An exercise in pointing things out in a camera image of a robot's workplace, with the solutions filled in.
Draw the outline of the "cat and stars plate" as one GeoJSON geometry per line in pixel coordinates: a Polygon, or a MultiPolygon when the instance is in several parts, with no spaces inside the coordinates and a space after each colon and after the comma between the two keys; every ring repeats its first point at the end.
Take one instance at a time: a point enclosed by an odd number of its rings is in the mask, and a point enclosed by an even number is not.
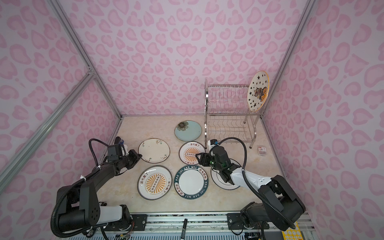
{"type": "Polygon", "coordinates": [[[270,79],[265,71],[257,72],[252,78],[247,92],[249,110],[255,113],[261,109],[269,94],[270,79]]]}

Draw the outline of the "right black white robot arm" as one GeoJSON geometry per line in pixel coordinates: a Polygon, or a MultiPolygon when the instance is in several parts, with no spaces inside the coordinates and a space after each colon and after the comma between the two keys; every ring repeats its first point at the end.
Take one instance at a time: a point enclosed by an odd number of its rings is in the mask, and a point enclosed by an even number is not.
{"type": "Polygon", "coordinates": [[[305,213],[306,207],[284,177],[263,177],[246,171],[247,147],[243,146],[244,161],[233,163],[227,151],[215,145],[208,153],[196,154],[199,165],[217,171],[223,182],[250,190],[262,202],[251,202],[240,210],[242,224],[252,228],[257,223],[271,222],[279,230],[295,229],[295,222],[305,213]]]}

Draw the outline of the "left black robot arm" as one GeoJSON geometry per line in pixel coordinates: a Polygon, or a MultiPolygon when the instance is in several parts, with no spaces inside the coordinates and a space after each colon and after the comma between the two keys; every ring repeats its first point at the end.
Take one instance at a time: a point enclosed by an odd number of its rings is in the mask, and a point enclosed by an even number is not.
{"type": "Polygon", "coordinates": [[[87,235],[97,228],[103,231],[131,231],[134,221],[128,207],[102,206],[97,192],[110,179],[120,175],[123,168],[132,169],[141,158],[142,155],[130,150],[115,161],[95,167],[72,185],[60,188],[50,220],[53,234],[59,238],[70,238],[78,234],[87,235]]]}

